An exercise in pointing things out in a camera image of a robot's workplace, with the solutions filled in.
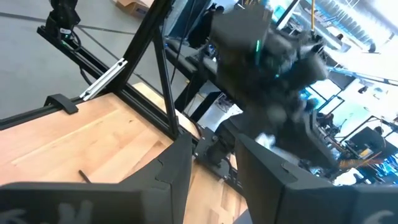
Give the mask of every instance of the black clamp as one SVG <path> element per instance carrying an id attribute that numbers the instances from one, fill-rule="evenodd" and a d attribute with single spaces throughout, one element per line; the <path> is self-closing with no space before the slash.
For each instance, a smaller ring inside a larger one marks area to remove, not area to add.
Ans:
<path id="1" fill-rule="evenodd" d="M 45 99 L 44 106 L 48 106 L 50 104 L 63 109 L 68 114 L 74 114 L 79 111 L 77 106 L 62 94 L 48 96 L 47 99 Z"/>

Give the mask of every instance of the black rod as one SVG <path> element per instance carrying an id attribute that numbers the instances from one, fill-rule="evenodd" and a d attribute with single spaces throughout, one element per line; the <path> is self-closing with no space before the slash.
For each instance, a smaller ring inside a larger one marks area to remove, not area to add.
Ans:
<path id="1" fill-rule="evenodd" d="M 142 55 L 148 48 L 154 33 L 163 24 L 167 13 L 171 10 L 172 0 L 155 0 L 147 15 L 141 22 L 135 36 L 123 58 L 127 60 L 124 70 L 109 84 L 110 89 L 119 91 L 123 89 L 131 74 L 136 69 Z"/>
<path id="2" fill-rule="evenodd" d="M 178 136 L 178 121 L 175 115 L 174 101 L 172 96 L 172 91 L 170 88 L 169 73 L 167 71 L 166 56 L 164 51 L 164 41 L 160 29 L 157 29 L 154 34 L 154 47 L 156 54 L 157 66 L 159 68 L 160 82 L 162 84 L 162 91 L 164 102 L 166 105 L 166 113 L 169 119 L 170 131 Z"/>

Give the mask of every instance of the silver metal bracket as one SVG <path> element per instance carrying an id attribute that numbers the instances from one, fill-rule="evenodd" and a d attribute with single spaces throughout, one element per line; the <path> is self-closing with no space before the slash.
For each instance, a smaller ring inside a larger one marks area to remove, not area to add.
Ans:
<path id="1" fill-rule="evenodd" d="M 119 75 L 126 64 L 127 61 L 124 58 L 121 58 L 108 71 L 106 71 L 104 75 L 102 75 L 99 79 L 97 79 L 97 81 L 89 86 L 87 90 L 80 95 L 80 98 L 82 98 L 84 101 L 94 98 L 109 82 Z"/>

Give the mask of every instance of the cardboard box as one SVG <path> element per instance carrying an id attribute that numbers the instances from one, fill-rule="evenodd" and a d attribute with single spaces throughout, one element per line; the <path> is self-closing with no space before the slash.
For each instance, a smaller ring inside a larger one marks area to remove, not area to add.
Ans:
<path id="1" fill-rule="evenodd" d="M 117 0 L 116 6 L 132 16 L 142 18 L 148 13 L 152 3 L 153 0 Z"/>

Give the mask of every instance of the wooden tabletop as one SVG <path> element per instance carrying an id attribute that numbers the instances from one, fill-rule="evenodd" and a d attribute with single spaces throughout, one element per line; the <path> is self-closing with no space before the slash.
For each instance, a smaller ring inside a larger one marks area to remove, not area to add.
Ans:
<path id="1" fill-rule="evenodd" d="M 143 83 L 135 88 L 161 105 Z M 79 170 L 94 183 L 117 184 L 173 142 L 112 93 L 78 107 L 1 131 L 0 184 L 83 182 Z M 180 122 L 195 134 L 188 119 Z M 246 209 L 240 194 L 193 162 L 184 223 L 232 223 Z"/>

